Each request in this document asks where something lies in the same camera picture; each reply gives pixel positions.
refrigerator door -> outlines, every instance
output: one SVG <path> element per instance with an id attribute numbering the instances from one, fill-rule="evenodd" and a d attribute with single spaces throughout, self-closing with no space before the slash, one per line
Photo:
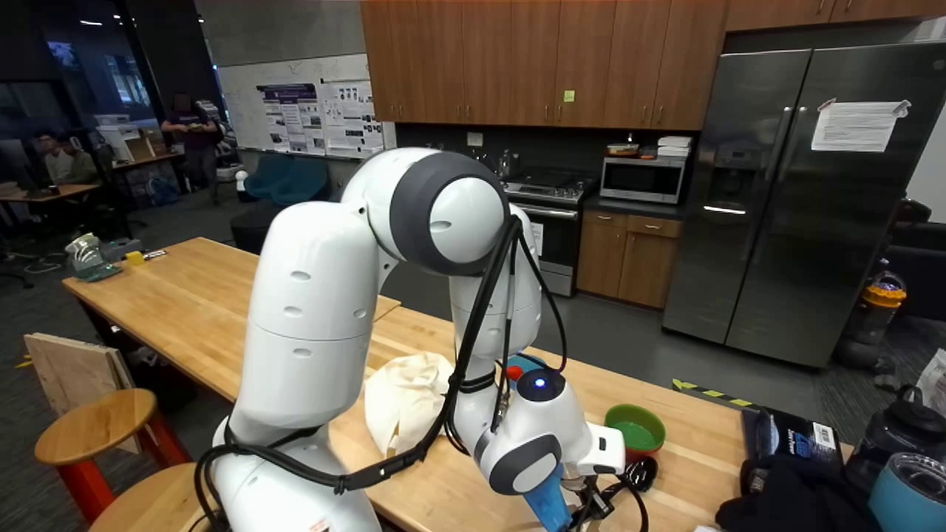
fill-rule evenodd
<path id="1" fill-rule="evenodd" d="M 827 365 L 942 110 L 946 43 L 815 49 L 728 345 Z M 812 150 L 831 102 L 904 99 L 882 154 Z"/>
<path id="2" fill-rule="evenodd" d="M 663 324 L 723 342 L 811 49 L 723 52 Z"/>

